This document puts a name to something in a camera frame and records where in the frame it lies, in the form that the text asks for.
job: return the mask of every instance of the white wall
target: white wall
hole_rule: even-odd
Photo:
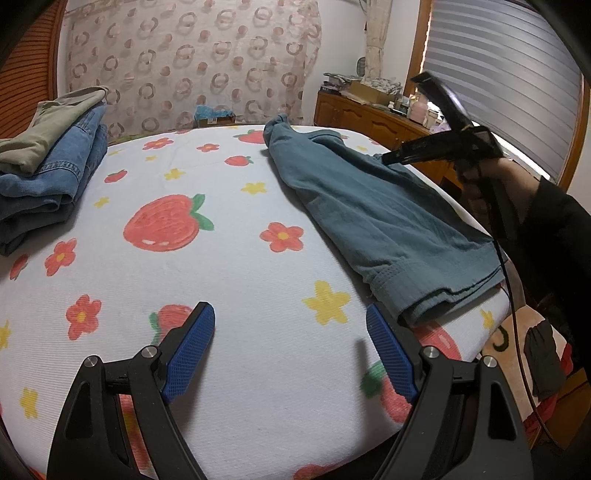
[[[304,123],[311,125],[316,93],[326,80],[325,72],[355,75],[357,60],[365,56],[365,14],[357,0],[318,0],[322,19],[322,44],[316,65],[304,87]]]
[[[583,151],[568,193],[591,213],[591,111]]]
[[[420,3],[420,0],[392,0],[392,14],[382,60],[382,77],[395,79],[403,87],[413,53]]]

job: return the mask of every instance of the metal screw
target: metal screw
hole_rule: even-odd
[[[433,346],[426,346],[423,349],[423,353],[427,358],[437,358],[439,356],[439,350]]]
[[[99,358],[96,355],[91,355],[86,357],[84,360],[84,366],[88,368],[92,368],[99,362]]]
[[[144,358],[152,358],[158,353],[158,349],[154,345],[145,346],[142,348],[142,356]]]
[[[484,363],[488,368],[495,368],[498,365],[496,358],[490,355],[487,355],[482,359],[482,363]]]

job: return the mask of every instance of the hand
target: hand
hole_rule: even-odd
[[[540,181],[521,165],[508,158],[481,160],[479,165],[482,178],[497,179],[503,183],[509,199],[515,206],[519,222],[523,223],[530,209],[531,201],[538,191]],[[464,187],[464,194],[468,198],[475,216],[477,219],[483,216],[488,220],[486,205],[482,200],[480,189],[475,183],[479,178],[480,175],[476,167],[466,170],[459,176]]]

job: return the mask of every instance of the folded shirt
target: folded shirt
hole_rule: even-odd
[[[503,280],[492,238],[406,167],[351,150],[331,130],[299,134],[283,114],[263,137],[281,179],[395,318],[437,318]]]
[[[63,133],[107,92],[104,86],[87,87],[39,102],[27,130],[14,138],[0,139],[0,172],[33,175]]]
[[[82,115],[58,140],[34,176],[0,176],[0,255],[9,255],[27,233],[64,222],[106,154],[99,125],[105,105]]]

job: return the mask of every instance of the cabinet door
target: cabinet door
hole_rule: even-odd
[[[360,105],[347,105],[343,102],[343,105],[341,106],[339,128],[365,134],[364,130],[366,130],[366,125],[363,121],[363,110],[361,110]]]
[[[407,139],[408,131],[393,119],[386,121],[377,115],[369,115],[366,135],[390,150],[398,148]]]
[[[335,107],[331,101],[325,100],[319,96],[316,103],[316,112],[314,114],[314,124],[318,127],[340,127],[341,111]]]

